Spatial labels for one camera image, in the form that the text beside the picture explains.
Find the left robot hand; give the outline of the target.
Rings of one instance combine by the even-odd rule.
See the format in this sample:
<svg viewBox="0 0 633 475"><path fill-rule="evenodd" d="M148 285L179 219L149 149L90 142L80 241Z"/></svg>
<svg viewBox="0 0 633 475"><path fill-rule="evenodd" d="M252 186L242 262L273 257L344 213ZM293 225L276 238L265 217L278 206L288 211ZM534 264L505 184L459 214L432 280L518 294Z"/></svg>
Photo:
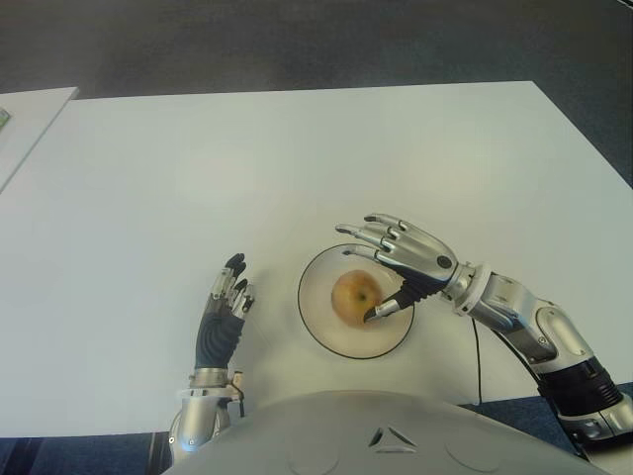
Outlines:
<svg viewBox="0 0 633 475"><path fill-rule="evenodd" d="M255 302L254 287L246 278L238 279L245 268L244 254L235 254L212 286L196 337L196 370L227 369Z"/></svg>

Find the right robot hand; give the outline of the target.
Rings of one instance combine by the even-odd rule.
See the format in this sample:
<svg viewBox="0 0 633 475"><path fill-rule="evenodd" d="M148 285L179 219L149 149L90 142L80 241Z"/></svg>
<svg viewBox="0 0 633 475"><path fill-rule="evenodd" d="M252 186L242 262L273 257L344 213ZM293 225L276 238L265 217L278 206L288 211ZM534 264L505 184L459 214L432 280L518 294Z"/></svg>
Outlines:
<svg viewBox="0 0 633 475"><path fill-rule="evenodd" d="M443 241L391 215L372 213L364 221L363 226L335 226L339 233L362 241L349 245L344 253L376 262L403 279L398 292L365 313L364 323L411 307L449 286L457 273L458 259Z"/></svg>

